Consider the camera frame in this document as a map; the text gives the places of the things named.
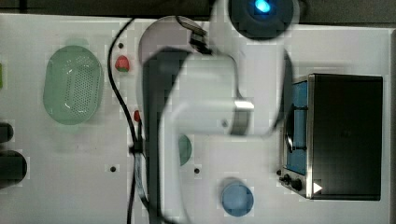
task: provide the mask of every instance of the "blue indicator light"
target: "blue indicator light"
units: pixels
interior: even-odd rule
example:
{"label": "blue indicator light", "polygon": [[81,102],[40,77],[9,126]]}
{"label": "blue indicator light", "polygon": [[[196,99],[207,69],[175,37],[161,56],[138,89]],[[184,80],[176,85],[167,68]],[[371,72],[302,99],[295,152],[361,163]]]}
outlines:
{"label": "blue indicator light", "polygon": [[256,8],[261,12],[267,13],[271,10],[271,6],[265,0],[256,0]]}

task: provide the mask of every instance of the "black cable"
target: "black cable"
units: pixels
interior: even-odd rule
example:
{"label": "black cable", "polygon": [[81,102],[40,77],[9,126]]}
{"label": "black cable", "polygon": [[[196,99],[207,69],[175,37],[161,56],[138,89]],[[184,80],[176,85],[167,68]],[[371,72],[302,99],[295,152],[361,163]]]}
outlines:
{"label": "black cable", "polygon": [[[134,21],[134,18],[131,18],[127,23],[125,23],[124,26],[117,33],[116,37],[113,39],[113,42],[111,43],[111,46],[110,46],[110,48],[108,50],[108,55],[107,55],[107,72],[108,72],[108,79],[110,80],[111,88],[113,89],[114,93],[117,96],[117,99],[120,102],[120,105],[121,105],[122,110],[123,110],[123,112],[125,114],[125,117],[127,118],[129,129],[131,131],[131,136],[132,136],[134,145],[129,148],[129,152],[134,155],[134,166],[135,166],[137,164],[140,164],[140,161],[138,159],[140,159],[141,156],[143,155],[142,121],[139,120],[139,122],[138,122],[138,138],[136,138],[136,134],[135,134],[135,131],[134,131],[134,124],[132,122],[131,114],[130,114],[130,112],[128,110],[128,107],[126,106],[126,104],[122,100],[122,96],[120,95],[120,92],[117,89],[116,83],[114,82],[113,75],[112,75],[112,72],[111,72],[112,50],[113,50],[114,46],[116,45],[117,41],[119,40],[119,38],[120,38],[121,34],[123,33],[123,31],[125,31],[125,29],[133,21]],[[197,27],[191,26],[191,25],[187,24],[186,22],[182,22],[182,23],[184,23],[183,27],[185,27],[187,29],[191,29],[192,28],[192,30],[198,31],[199,34],[205,34],[205,31],[202,30],[201,28],[197,28]],[[150,212],[157,212],[157,209],[154,208],[149,203],[149,200],[147,199],[146,194],[144,193],[142,179],[141,179],[141,176],[140,176],[139,169],[138,168],[133,168],[131,193],[130,193],[130,198],[129,198],[129,202],[128,202],[127,224],[131,224],[131,221],[132,221],[132,210],[133,210],[133,207],[134,207],[134,190],[135,190],[135,187],[136,187],[136,179],[137,179],[137,181],[139,181],[138,182],[139,190],[142,192],[142,193],[139,193],[140,200],[142,201],[142,204],[146,207],[146,209],[148,210],[149,213]],[[168,217],[165,217],[162,214],[161,211],[160,211],[160,216],[158,218],[161,221],[163,221],[164,223],[166,223],[166,224],[176,224],[176,222],[173,221],[172,219],[170,219]]]}
{"label": "black cable", "polygon": [[[122,107],[122,110],[123,110],[123,112],[125,114],[125,117],[128,120],[128,125],[129,125],[129,129],[131,131],[132,140],[133,140],[133,142],[135,144],[137,142],[137,139],[136,139],[136,134],[134,132],[134,124],[132,123],[131,114],[129,113],[128,107],[126,106],[125,102],[122,100],[120,92],[117,89],[116,83],[114,82],[113,73],[111,72],[112,50],[113,50],[114,46],[116,45],[116,42],[120,38],[122,32],[129,26],[129,24],[131,24],[132,21],[134,21],[134,18],[131,18],[127,23],[125,23],[125,25],[117,33],[116,37],[114,38],[113,42],[110,45],[110,48],[108,49],[107,72],[108,72],[108,79],[110,80],[111,88],[113,89],[114,93],[116,94],[117,99],[119,100],[120,105]],[[129,152],[131,154],[134,153],[134,145],[129,148]],[[127,223],[128,224],[131,224],[131,219],[132,219],[132,210],[133,210],[133,207],[134,207],[134,189],[135,189],[135,186],[136,186],[136,182],[135,182],[135,179],[134,179],[134,172],[132,172],[131,194],[130,194],[129,202],[128,202],[128,217],[127,217]]]}

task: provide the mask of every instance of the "black object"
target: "black object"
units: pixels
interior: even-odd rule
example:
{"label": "black object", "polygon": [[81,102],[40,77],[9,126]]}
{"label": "black object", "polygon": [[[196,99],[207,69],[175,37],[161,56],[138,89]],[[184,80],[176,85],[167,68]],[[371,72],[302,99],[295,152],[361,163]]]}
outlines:
{"label": "black object", "polygon": [[26,176],[26,159],[16,151],[0,152],[0,189],[20,183]]}
{"label": "black object", "polygon": [[8,123],[0,122],[0,143],[5,143],[11,140],[14,136],[14,130]]}
{"label": "black object", "polygon": [[254,0],[229,1],[230,20],[241,35],[254,40],[273,39],[290,26],[294,14],[292,0],[267,0],[268,13],[260,12]]}
{"label": "black object", "polygon": [[163,110],[177,79],[182,64],[191,53],[183,49],[165,48],[143,64],[143,107],[145,113],[145,148],[148,149],[148,195],[150,224],[163,221],[172,223],[161,212],[161,189],[159,167],[159,129]]}
{"label": "black object", "polygon": [[293,63],[290,59],[289,53],[285,50],[285,57],[284,57],[284,75],[283,75],[283,90],[282,90],[282,98],[280,99],[280,107],[277,113],[277,119],[274,124],[274,129],[276,126],[286,119],[290,108],[292,107],[292,98],[293,98]]}
{"label": "black object", "polygon": [[283,177],[280,177],[279,180],[285,183],[286,185],[289,185],[291,178],[289,175],[283,175]]}
{"label": "black object", "polygon": [[[287,124],[285,133],[306,132],[306,147],[289,153],[293,139],[285,137],[282,174],[291,185],[283,185],[308,199],[379,201],[383,78],[311,74],[295,85],[305,82],[307,95],[298,97],[307,97],[307,108],[294,109],[306,110],[306,130],[288,131]],[[301,166],[307,172],[295,169]]]}
{"label": "black object", "polygon": [[290,184],[291,184],[291,187],[297,191],[300,191],[303,189],[303,183],[301,182],[301,179],[299,179],[299,178],[291,180]]}
{"label": "black object", "polygon": [[379,200],[382,77],[316,75],[311,91],[312,178],[323,187],[314,199]]}

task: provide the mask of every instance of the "metal band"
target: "metal band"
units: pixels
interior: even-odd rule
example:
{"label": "metal band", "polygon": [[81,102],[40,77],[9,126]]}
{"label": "metal band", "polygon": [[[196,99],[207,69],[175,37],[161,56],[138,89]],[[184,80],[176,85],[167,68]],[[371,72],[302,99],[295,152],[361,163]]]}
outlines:
{"label": "metal band", "polygon": [[237,99],[234,103],[233,127],[231,128],[230,134],[246,135],[251,113],[254,110],[254,104],[244,99]]}

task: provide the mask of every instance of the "black microwave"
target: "black microwave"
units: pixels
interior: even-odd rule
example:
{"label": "black microwave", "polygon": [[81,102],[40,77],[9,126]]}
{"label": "black microwave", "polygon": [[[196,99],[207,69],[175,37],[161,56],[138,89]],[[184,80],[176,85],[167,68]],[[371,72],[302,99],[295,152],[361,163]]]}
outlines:
{"label": "black microwave", "polygon": [[383,79],[311,74],[293,83],[281,184],[313,200],[379,201]]}

